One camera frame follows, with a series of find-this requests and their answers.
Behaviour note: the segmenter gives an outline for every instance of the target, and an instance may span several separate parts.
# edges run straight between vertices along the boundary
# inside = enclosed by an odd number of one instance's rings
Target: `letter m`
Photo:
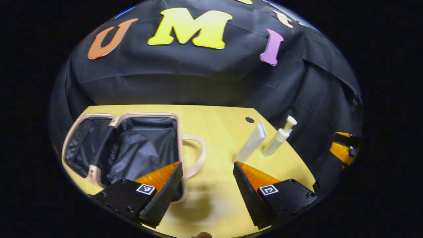
[[[215,49],[223,49],[223,31],[226,22],[232,19],[228,13],[221,11],[208,11],[197,19],[193,19],[186,8],[170,8],[161,12],[164,15],[156,34],[148,40],[150,45],[170,44],[173,30],[179,43],[187,43],[198,31],[199,35],[192,39],[195,45]]]

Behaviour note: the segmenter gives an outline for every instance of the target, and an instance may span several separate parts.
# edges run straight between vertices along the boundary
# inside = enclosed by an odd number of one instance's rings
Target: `wooden table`
[[[187,199],[180,204],[171,204],[160,225],[151,230],[181,238],[190,238],[202,231],[211,233],[214,238],[238,237],[259,231],[251,221],[232,171],[234,156],[260,120],[267,130],[267,137],[245,163],[281,181],[293,178],[313,191],[314,177],[288,142],[270,157],[261,153],[276,130],[255,109],[114,105],[88,107],[83,114],[110,113],[117,117],[128,112],[175,113],[179,116],[181,132],[199,136],[207,145],[207,160],[203,168],[186,182]],[[254,123],[247,122],[246,117],[252,118]],[[193,164],[199,152],[197,142],[184,141],[185,166]],[[68,166],[65,169],[84,192],[96,194],[101,191],[101,188],[83,181]]]

